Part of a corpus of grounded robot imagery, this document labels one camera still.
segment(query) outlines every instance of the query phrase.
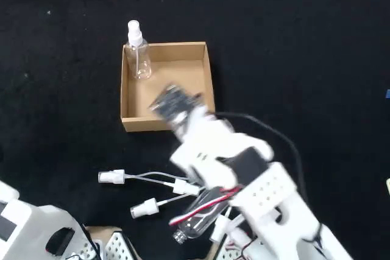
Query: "black table surface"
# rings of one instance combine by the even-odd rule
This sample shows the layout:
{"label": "black table surface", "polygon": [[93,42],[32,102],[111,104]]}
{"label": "black table surface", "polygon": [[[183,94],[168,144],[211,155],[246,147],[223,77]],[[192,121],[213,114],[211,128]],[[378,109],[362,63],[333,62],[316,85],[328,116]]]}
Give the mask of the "black table surface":
{"label": "black table surface", "polygon": [[[190,201],[133,220],[168,188],[103,186],[100,170],[180,174],[170,132],[126,133],[121,46],[138,19],[151,43],[206,41],[216,108],[255,115],[301,151],[309,204],[356,259],[389,259],[390,0],[0,0],[0,179],[34,205],[124,229],[143,259],[205,256],[168,220]],[[288,146],[263,138],[292,176]]]}

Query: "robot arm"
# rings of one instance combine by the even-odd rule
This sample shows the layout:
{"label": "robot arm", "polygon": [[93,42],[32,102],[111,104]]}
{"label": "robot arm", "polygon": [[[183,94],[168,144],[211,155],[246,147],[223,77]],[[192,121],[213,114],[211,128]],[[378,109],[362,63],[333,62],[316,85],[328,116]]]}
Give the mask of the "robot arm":
{"label": "robot arm", "polygon": [[[174,85],[167,87],[151,109],[182,141],[171,161],[193,181],[207,189],[244,186],[229,204],[241,211],[276,259],[351,259],[307,207],[283,165],[270,163],[273,151],[265,141],[234,133],[228,124],[208,113],[198,98],[188,97]],[[275,208],[282,214],[279,223],[271,215]],[[298,248],[302,241],[310,245]]]}

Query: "bottle cap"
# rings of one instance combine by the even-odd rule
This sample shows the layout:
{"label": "bottle cap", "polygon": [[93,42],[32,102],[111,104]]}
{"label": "bottle cap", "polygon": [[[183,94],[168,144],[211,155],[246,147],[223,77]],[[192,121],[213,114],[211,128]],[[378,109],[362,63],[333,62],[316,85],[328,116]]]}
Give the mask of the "bottle cap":
{"label": "bottle cap", "polygon": [[129,27],[129,34],[127,35],[129,39],[129,44],[134,47],[138,47],[142,44],[142,32],[140,30],[140,23],[138,21],[132,20],[127,24]]}

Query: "open cardboard box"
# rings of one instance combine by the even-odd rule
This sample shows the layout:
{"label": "open cardboard box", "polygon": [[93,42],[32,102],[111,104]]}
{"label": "open cardboard box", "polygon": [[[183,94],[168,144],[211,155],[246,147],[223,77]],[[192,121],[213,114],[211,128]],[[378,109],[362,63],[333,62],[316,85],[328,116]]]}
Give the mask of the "open cardboard box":
{"label": "open cardboard box", "polygon": [[150,44],[152,76],[137,80],[122,52],[121,119],[127,132],[167,130],[169,127],[149,106],[170,83],[190,94],[202,93],[207,107],[215,110],[210,61],[205,42]]}

